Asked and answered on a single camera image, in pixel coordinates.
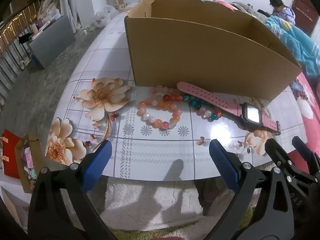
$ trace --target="red gift bag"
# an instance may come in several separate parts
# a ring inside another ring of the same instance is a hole
[[[2,136],[7,139],[3,140],[2,149],[2,155],[4,157],[4,160],[2,161],[4,174],[13,178],[20,179],[14,147],[21,138],[6,129],[4,130]]]

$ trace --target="bolt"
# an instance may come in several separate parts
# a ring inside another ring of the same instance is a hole
[[[48,168],[47,168],[47,167],[43,167],[43,168],[40,170],[40,172],[41,172],[42,174],[47,173],[47,171],[48,171]]]
[[[252,167],[252,165],[250,163],[243,163],[242,166],[247,170],[250,170]]]
[[[281,172],[281,170],[278,167],[275,167],[273,170],[275,173],[278,173],[278,174]]]
[[[78,163],[72,163],[69,167],[70,167],[70,169],[72,169],[72,170],[76,170],[76,169],[78,169],[79,164],[78,164]]]

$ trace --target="metal railing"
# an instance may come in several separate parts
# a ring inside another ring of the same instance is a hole
[[[0,97],[6,100],[20,71],[19,63],[30,57],[28,46],[19,43],[20,35],[32,32],[36,22],[39,0],[31,0],[24,8],[0,23]]]

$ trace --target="watch face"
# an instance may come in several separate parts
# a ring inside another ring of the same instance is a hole
[[[251,122],[260,123],[259,110],[249,104],[247,104],[247,119]]]

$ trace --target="blue patterned fabric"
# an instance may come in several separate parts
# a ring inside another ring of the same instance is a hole
[[[279,17],[267,18],[265,25],[295,56],[308,81],[316,81],[320,74],[320,47],[298,27]]]

